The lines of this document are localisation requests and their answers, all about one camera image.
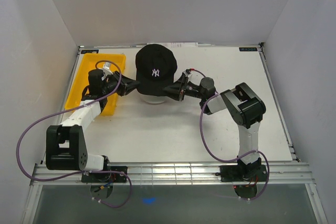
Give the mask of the white cap black brim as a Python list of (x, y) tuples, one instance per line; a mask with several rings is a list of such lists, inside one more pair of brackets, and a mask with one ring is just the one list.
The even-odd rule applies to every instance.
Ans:
[(140, 95), (141, 99), (148, 104), (162, 104), (166, 101), (166, 97), (157, 97), (152, 95)]

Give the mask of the black cap white NY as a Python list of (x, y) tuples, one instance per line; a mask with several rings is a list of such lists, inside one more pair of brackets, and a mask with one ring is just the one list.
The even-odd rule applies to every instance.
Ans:
[(135, 56), (137, 91), (142, 95), (164, 97), (164, 88), (174, 83), (177, 61), (168, 48), (149, 44)]

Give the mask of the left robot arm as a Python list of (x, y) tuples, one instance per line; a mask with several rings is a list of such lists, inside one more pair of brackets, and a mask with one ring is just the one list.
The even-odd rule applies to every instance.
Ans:
[(46, 166), (49, 170), (93, 171), (94, 177), (105, 182), (111, 177), (107, 157), (89, 154), (84, 132), (107, 106), (109, 94), (124, 96), (135, 90), (139, 81), (115, 71), (106, 74), (102, 69), (88, 73), (88, 85), (83, 89), (80, 108), (60, 125), (46, 132)]

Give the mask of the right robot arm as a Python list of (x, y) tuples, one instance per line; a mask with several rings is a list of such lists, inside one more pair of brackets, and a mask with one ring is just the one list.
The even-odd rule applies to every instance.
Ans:
[(165, 95), (176, 101), (183, 101), (185, 96), (198, 98), (200, 116), (227, 110), (238, 126), (238, 156), (228, 160), (217, 158), (219, 162), (233, 164), (223, 166), (219, 175), (240, 181), (258, 179), (265, 175), (266, 168), (261, 163), (261, 152), (258, 150), (258, 132), (266, 113), (264, 102), (244, 82), (218, 93), (212, 78), (203, 77), (199, 84), (194, 84), (189, 81), (189, 76), (185, 72), (172, 85), (165, 87)]

